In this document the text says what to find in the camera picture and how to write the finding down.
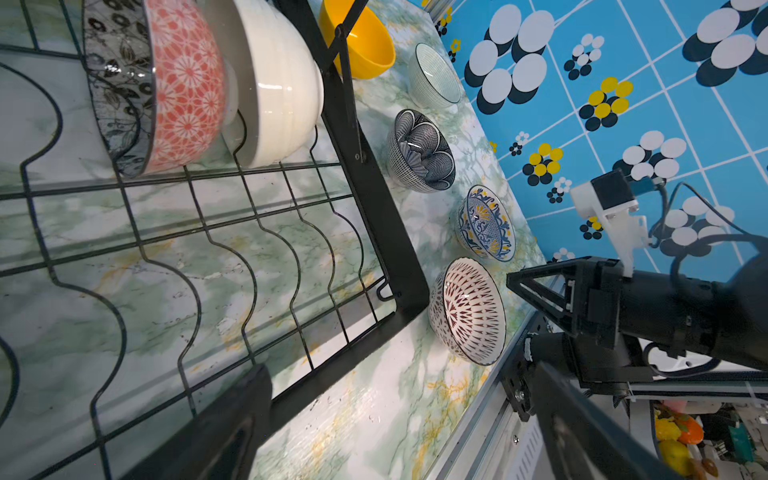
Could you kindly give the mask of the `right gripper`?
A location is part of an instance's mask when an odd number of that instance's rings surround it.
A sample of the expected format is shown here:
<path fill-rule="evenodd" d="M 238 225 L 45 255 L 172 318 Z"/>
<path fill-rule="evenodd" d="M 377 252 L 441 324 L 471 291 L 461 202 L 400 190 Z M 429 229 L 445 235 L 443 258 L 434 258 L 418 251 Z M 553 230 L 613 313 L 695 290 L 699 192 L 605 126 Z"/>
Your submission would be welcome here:
<path fill-rule="evenodd" d="M 573 336 L 586 335 L 597 346 L 614 349 L 623 273 L 620 260 L 588 256 L 508 273 L 506 287 L 558 327 L 569 327 Z"/>

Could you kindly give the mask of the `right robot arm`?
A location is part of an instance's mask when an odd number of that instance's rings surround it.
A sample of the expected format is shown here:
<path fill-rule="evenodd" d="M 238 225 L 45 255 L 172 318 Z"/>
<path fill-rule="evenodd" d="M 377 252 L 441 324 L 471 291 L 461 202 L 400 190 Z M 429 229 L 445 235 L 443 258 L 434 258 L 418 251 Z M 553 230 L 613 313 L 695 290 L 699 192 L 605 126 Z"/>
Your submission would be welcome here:
<path fill-rule="evenodd" d="M 689 254 L 719 241 L 752 244 L 757 254 L 726 283 L 680 272 Z M 697 240 L 667 275 L 623 274 L 617 259 L 582 257 L 526 268 L 506 286 L 572 337 L 614 348 L 619 335 L 756 370 L 767 368 L 767 239 L 723 234 Z"/>

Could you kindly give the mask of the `plain white bowl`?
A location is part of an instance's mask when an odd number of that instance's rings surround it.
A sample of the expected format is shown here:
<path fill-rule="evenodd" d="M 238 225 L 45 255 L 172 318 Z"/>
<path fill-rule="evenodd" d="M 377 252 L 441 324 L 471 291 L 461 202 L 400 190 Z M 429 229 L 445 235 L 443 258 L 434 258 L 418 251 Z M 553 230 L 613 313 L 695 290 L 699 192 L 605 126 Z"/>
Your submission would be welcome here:
<path fill-rule="evenodd" d="M 225 59 L 225 121 L 241 114 L 247 131 L 238 158 L 263 167 L 290 156 L 324 106 L 322 75 L 302 35 L 267 1 L 205 1 L 202 11 Z"/>

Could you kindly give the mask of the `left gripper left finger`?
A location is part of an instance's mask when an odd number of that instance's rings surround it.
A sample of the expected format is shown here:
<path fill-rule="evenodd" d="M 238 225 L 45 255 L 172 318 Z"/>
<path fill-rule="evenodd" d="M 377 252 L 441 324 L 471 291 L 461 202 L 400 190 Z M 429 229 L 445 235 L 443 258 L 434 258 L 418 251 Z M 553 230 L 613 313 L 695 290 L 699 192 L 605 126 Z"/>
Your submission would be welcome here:
<path fill-rule="evenodd" d="M 245 479 L 266 433 L 271 377 L 257 364 L 126 479 Z"/>

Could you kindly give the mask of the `black floral pink bowl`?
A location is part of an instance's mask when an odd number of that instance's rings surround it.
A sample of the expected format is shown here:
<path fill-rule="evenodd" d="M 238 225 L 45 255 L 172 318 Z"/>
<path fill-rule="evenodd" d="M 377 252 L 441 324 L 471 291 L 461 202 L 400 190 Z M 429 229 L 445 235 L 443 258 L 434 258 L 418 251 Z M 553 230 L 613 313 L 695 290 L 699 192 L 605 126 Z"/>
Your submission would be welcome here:
<path fill-rule="evenodd" d="M 193 1 L 85 1 L 83 62 L 100 137 L 135 178 L 198 161 L 226 112 L 224 61 Z"/>

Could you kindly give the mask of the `white red lattice bowl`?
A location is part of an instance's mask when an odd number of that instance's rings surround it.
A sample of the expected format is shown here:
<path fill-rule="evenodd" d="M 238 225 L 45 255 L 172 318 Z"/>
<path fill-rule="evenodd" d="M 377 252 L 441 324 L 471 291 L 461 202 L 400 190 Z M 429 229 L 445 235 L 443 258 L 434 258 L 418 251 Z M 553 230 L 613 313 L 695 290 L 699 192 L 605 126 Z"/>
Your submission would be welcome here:
<path fill-rule="evenodd" d="M 430 290 L 429 321 L 456 356 L 480 366 L 501 357 L 505 309 L 491 274 L 479 262 L 460 257 L 443 269 Z"/>

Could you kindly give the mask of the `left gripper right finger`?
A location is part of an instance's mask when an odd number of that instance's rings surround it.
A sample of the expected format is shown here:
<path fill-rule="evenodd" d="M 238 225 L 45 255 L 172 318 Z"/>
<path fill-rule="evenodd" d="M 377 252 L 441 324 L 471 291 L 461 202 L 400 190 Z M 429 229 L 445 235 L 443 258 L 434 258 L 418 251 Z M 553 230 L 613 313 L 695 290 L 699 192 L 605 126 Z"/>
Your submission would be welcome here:
<path fill-rule="evenodd" d="M 678 479 L 547 363 L 536 365 L 530 395 L 557 479 Z"/>

